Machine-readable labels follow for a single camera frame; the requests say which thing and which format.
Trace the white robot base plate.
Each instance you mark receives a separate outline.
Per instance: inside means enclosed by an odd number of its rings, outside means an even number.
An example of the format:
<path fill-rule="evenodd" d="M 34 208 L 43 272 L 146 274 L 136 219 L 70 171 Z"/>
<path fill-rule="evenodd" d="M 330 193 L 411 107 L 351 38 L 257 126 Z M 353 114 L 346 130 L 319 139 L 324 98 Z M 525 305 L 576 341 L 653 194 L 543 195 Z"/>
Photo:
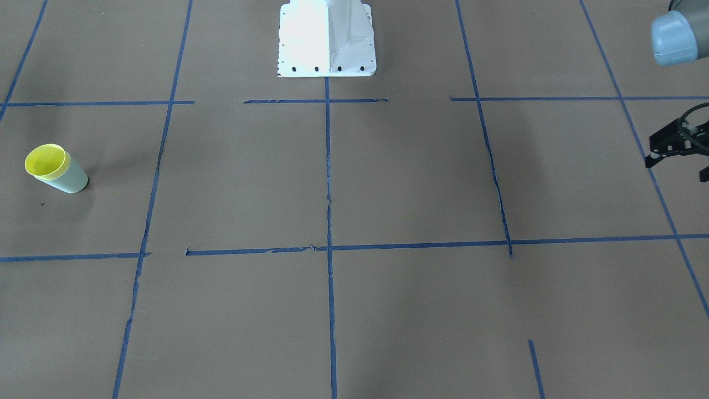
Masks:
<path fill-rule="evenodd" d="M 290 1 L 279 10 L 277 76 L 374 76 L 372 8 L 361 1 Z"/>

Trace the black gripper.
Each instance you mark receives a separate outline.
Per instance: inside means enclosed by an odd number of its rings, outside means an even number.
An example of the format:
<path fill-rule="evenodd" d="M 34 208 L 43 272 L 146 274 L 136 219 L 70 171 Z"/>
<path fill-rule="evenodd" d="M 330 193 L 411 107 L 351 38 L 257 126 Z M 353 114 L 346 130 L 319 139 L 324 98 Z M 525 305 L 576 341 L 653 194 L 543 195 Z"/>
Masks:
<path fill-rule="evenodd" d="M 649 154 L 645 157 L 645 167 L 650 169 L 666 157 L 708 156 L 708 122 L 694 125 L 688 121 L 693 112 L 707 107 L 707 102 L 691 107 L 679 118 L 652 134 L 649 137 Z"/>

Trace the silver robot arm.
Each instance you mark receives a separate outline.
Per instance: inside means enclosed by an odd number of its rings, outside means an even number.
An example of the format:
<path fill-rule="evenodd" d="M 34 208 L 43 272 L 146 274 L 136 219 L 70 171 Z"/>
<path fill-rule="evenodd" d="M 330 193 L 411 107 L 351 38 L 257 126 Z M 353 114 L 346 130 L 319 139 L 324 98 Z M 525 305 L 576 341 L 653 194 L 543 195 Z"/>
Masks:
<path fill-rule="evenodd" d="M 660 66 L 707 58 L 708 2 L 671 1 L 668 11 L 651 25 L 651 41 L 654 60 Z M 645 167 L 651 169 L 667 157 L 708 156 L 708 123 L 689 122 L 691 114 L 707 107 L 707 102 L 693 106 L 649 136 Z"/>

